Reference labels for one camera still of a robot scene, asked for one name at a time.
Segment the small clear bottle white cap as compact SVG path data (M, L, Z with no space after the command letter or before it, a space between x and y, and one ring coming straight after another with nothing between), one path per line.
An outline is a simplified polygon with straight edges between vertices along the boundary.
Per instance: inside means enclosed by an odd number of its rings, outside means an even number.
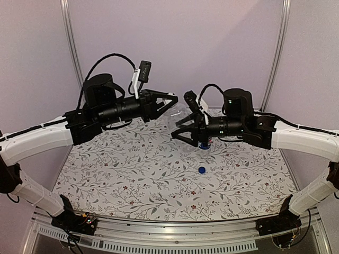
M177 103L170 109L168 109L164 114L164 117L169 133L171 134L177 129L186 127L194 123L194 121L189 117L191 113L192 112L190 111L190 109L181 103ZM175 146L178 148L179 152L195 153L198 151L197 147L191 146L190 144L187 144L181 140L173 139L172 136L170 136L170 138L174 142Z

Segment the clear plastic Pepsi bottle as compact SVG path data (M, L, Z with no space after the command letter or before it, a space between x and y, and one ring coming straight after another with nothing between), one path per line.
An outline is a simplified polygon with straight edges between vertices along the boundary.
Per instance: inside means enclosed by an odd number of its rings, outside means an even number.
M211 144L212 144L212 138L207 138L204 141L199 141L197 154L200 156L208 155L210 152Z

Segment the blue bottle cap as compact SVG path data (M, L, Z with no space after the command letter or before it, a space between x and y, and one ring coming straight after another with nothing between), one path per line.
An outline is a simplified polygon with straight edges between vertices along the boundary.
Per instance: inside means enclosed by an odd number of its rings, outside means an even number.
M202 174L202 175L204 175L205 173L206 173L206 168L205 167L199 167L198 168L198 172L200 173L200 174Z

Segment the white sports bottle cap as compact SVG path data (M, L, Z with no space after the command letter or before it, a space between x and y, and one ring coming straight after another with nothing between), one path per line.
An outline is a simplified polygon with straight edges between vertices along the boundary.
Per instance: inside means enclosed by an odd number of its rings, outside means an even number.
M166 98L161 98L158 110L168 110L178 102L174 93L168 93Z

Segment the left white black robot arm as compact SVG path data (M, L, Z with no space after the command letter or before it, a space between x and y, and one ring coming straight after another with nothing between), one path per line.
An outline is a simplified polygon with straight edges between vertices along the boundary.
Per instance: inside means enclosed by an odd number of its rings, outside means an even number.
M144 89L131 97L113 81L110 74L99 74L83 86L83 108L70 111L54 120L15 133L1 136L1 193L16 195L53 217L68 230L79 224L69 200L53 194L32 180L19 161L60 147L76 146L91 141L113 124L141 118L145 123L162 116L178 102L172 93Z

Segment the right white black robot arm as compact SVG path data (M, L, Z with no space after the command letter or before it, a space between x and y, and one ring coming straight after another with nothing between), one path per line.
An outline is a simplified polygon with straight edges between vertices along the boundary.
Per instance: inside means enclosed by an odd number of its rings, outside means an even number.
M301 191L286 198L280 215L274 219L279 231L286 230L307 209L338 191L338 131L323 130L293 124L282 117L256 112L252 105L252 94L241 88L223 91L223 116L211 117L201 105L201 95L189 91L184 99L192 111L193 121L184 125L177 123L172 132L174 139L191 146L207 149L211 138L236 137L242 142L263 149L295 150L329 160L328 168Z

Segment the floral patterned table mat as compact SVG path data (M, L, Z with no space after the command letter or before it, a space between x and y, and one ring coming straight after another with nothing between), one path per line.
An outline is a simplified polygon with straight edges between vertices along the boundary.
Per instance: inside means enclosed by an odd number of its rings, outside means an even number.
M53 188L79 211L160 221L275 214L296 190L279 150L215 139L206 156L182 153L164 119L73 147Z

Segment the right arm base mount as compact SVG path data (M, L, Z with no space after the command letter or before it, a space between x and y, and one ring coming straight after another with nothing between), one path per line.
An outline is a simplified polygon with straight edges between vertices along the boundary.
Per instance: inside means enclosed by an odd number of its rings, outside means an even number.
M300 233L301 225L300 216L289 211L255 221L255 228L259 236L273 236L273 243L279 248L292 246Z

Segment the aluminium front rail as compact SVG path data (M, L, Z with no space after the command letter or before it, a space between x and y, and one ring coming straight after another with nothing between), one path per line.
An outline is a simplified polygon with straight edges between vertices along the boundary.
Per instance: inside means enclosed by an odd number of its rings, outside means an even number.
M298 229L260 235L256 218L211 222L162 222L100 216L94 235L78 242L33 213L23 253L333 253L316 208Z

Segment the left aluminium frame post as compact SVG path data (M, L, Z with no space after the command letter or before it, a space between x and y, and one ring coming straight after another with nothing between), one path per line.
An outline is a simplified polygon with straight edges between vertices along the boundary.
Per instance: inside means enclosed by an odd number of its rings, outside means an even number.
M80 61L79 61L78 53L76 49L76 43L75 43L73 27L72 27L72 19L71 19L70 8L69 8L69 1L60 0L60 6L61 6L61 13L63 16L64 29L66 33L70 57L73 63L77 83L79 87L81 88L82 83L83 83L83 74L82 74L81 65L80 65Z

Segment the aluminium frame post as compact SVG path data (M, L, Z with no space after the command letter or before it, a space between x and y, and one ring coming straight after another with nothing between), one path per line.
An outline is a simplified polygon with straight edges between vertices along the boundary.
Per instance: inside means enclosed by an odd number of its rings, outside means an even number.
M79 61L78 53L76 49L76 43L75 43L73 27L72 27L72 19L71 19L70 8L69 8L69 1L60 0L60 6L61 6L61 13L63 16L64 29L66 33L70 57L73 63L77 83L79 87L81 88L82 83L83 83L83 74L82 74L81 65L80 65L80 61Z
M275 79L276 79L276 76L279 70L280 59L283 53L284 42L285 42L286 35L287 35L290 9L291 9L291 0L284 0L282 2L280 26L279 26L278 38L276 41L272 66L271 66L271 70L270 70L269 77L267 80L266 89L265 89L264 96L263 96L261 106L260 106L261 112L265 112L268 107L270 97L271 97L273 87L274 87L274 82L275 82Z

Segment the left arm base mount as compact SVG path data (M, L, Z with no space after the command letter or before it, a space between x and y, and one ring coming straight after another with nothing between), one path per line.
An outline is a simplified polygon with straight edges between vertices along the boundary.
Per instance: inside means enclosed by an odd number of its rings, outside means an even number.
M97 216L90 212L76 214L69 199L64 195L60 195L60 197L64 204L64 211L60 215L52 217L51 225L67 232L94 235Z

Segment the right aluminium frame post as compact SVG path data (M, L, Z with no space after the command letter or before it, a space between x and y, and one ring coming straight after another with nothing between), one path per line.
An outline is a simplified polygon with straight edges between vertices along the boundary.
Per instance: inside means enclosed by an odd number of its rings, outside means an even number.
M275 79L276 79L276 76L279 70L280 59L283 53L284 42L285 42L286 35L287 35L290 9L291 9L291 0L284 0L282 2L280 26L279 26L278 38L276 41L272 66L271 66L271 70L270 70L269 77L267 80L266 89L265 89L264 96L263 96L261 106L260 106L261 112L265 112L268 107L270 97L271 97L273 87L274 87L274 82L275 82Z

